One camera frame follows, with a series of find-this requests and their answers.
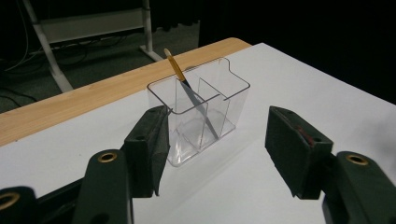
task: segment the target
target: white table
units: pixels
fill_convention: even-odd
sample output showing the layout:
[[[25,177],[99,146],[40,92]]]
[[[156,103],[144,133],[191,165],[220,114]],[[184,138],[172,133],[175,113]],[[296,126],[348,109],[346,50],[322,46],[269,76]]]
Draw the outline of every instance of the white table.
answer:
[[[166,164],[160,197],[134,199],[135,223],[325,223],[318,201],[292,198],[264,147],[270,105],[292,110],[396,183],[396,105],[265,44],[227,56],[251,84],[237,128],[179,168]],[[0,147],[0,189],[37,197],[83,177],[89,158],[120,148],[149,108],[146,91]]]

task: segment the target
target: screw hole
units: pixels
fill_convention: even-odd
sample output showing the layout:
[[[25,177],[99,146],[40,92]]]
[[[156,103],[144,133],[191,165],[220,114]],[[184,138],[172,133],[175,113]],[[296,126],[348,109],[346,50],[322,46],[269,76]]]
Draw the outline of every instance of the screw hole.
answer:
[[[114,161],[117,158],[117,154],[114,152],[107,152],[99,156],[99,162],[110,162]]]
[[[135,139],[139,141],[145,140],[145,136],[137,136]]]
[[[109,217],[108,214],[101,213],[101,214],[98,214],[98,215],[94,216],[91,219],[91,223],[90,224],[106,224],[109,220],[110,220],[110,217]]]
[[[351,161],[352,163],[358,164],[358,165],[368,165],[369,162],[364,159],[363,157],[357,156],[357,155],[347,155],[346,159]]]
[[[0,211],[16,203],[21,195],[17,192],[8,192],[0,195]]]

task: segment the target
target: black cable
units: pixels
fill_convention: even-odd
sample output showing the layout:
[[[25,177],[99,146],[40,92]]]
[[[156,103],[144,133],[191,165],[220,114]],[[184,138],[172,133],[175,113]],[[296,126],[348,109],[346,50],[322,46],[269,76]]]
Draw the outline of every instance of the black cable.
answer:
[[[29,99],[31,99],[31,100],[37,102],[37,99],[36,99],[35,97],[30,96],[30,95],[26,95],[26,94],[23,94],[23,93],[20,93],[20,92],[14,91],[14,90],[11,90],[11,89],[9,89],[9,88],[0,87],[0,90],[9,91],[9,92],[12,92],[12,93],[14,93],[14,94],[16,94],[16,95],[23,96],[23,97],[29,98]]]
[[[12,101],[12,102],[13,102],[15,105],[17,105],[18,107],[21,107],[21,105],[18,104],[18,102],[16,102],[16,101],[15,101],[14,99],[12,99],[11,97],[4,96],[4,95],[0,95],[0,97],[1,97],[1,98],[6,98],[6,99]]]

